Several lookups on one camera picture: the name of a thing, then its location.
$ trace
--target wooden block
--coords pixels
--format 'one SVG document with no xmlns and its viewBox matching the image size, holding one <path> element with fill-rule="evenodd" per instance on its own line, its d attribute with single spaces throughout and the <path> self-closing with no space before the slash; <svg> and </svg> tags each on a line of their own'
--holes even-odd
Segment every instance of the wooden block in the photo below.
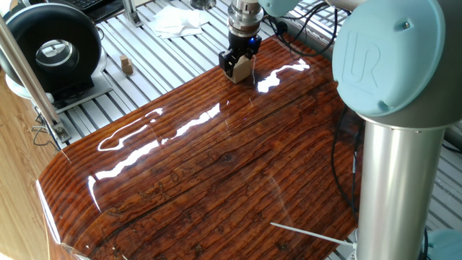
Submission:
<svg viewBox="0 0 462 260">
<path fill-rule="evenodd" d="M 121 63 L 122 66 L 127 66 L 129 63 L 130 59 L 127 57 L 127 55 L 122 55 L 121 56 Z"/>
<path fill-rule="evenodd" d="M 249 77 L 252 74 L 252 60 L 248 59 L 245 56 L 239 58 L 239 61 L 234 66 L 232 71 L 232 77 L 225 76 L 232 81 L 232 83 L 237 84 L 241 82 L 246 77 Z"/>
<path fill-rule="evenodd" d="M 17 0 L 13 0 L 11 4 L 9 5 L 9 11 L 13 11 L 13 8 L 15 8 L 17 5 Z"/>
<path fill-rule="evenodd" d="M 122 71 L 125 74 L 133 74 L 133 64 L 131 63 L 131 59 L 128 59 L 127 65 L 122 65 Z"/>
</svg>

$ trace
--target wood grain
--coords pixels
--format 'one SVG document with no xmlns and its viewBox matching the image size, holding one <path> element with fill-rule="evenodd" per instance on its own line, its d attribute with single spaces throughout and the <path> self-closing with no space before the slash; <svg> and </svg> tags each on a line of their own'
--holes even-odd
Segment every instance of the wood grain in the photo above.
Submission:
<svg viewBox="0 0 462 260">
<path fill-rule="evenodd" d="M 355 222 L 330 170 L 343 103 L 322 57 L 262 43 L 249 78 L 214 68 L 68 146 L 40 176 L 57 240 L 90 259 L 325 259 Z M 336 147 L 348 191 L 352 142 Z"/>
<path fill-rule="evenodd" d="M 0 259 L 48 259 L 43 211 L 35 182 L 53 158 L 52 147 L 32 144 L 35 111 L 13 94 L 0 72 Z M 42 134 L 39 142 L 48 141 Z"/>
</svg>

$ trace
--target white stick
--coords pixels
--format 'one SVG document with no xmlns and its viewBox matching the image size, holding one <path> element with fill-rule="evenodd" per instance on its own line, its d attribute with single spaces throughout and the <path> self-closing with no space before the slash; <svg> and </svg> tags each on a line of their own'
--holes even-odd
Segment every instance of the white stick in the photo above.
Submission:
<svg viewBox="0 0 462 260">
<path fill-rule="evenodd" d="M 319 234 L 316 234 L 316 233 L 312 233 L 312 232 L 308 232 L 308 231 L 304 231 L 304 230 L 299 230 L 297 228 L 287 227 L 285 225 L 280 225 L 280 224 L 276 224 L 276 223 L 270 223 L 270 224 L 273 225 L 273 226 L 277 226 L 278 228 L 284 228 L 284 229 L 287 229 L 287 230 L 299 232 L 299 233 L 306 234 L 306 235 L 311 235 L 311 236 L 316 237 L 316 238 L 322 238 L 322 239 L 327 240 L 327 241 L 331 241 L 331 242 L 338 243 L 338 244 L 341 244 L 341 245 L 351 246 L 352 248 L 356 248 L 356 243 L 348 243 L 348 242 L 338 240 L 338 239 L 335 239 L 335 238 L 326 237 L 325 235 L 319 235 Z"/>
</svg>

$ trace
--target white cloth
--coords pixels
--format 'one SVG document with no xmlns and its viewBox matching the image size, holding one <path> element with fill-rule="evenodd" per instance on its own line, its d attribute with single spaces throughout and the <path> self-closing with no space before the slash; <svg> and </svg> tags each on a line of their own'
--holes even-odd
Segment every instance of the white cloth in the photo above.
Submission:
<svg viewBox="0 0 462 260">
<path fill-rule="evenodd" d="M 161 38 L 176 38 L 202 33 L 201 25 L 209 22 L 209 14 L 199 10 L 183 10 L 167 6 L 148 23 L 149 28 Z"/>
<path fill-rule="evenodd" d="M 7 12 L 9 12 L 9 8 L 12 4 L 11 0 L 0 0 L 0 15 L 4 16 Z"/>
</svg>

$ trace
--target silver cylinder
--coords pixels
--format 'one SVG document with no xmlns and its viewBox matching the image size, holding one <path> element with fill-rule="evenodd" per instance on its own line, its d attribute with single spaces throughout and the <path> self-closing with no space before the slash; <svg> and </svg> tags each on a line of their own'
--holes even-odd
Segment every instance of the silver cylinder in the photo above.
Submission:
<svg viewBox="0 0 462 260">
<path fill-rule="evenodd" d="M 417 260 L 444 132 L 367 122 L 357 260 Z"/>
<path fill-rule="evenodd" d="M 58 114 L 47 98 L 42 85 L 35 76 L 34 71 L 30 67 L 27 59 L 18 46 L 13 34 L 9 31 L 3 18 L 0 17 L 0 49 L 12 65 L 19 79 L 21 79 L 24 87 L 29 91 L 35 104 L 39 108 L 42 116 L 50 124 L 54 126 L 61 122 Z"/>
<path fill-rule="evenodd" d="M 233 35 L 253 37 L 260 31 L 263 9 L 256 0 L 233 0 L 228 8 L 228 28 Z"/>
</svg>

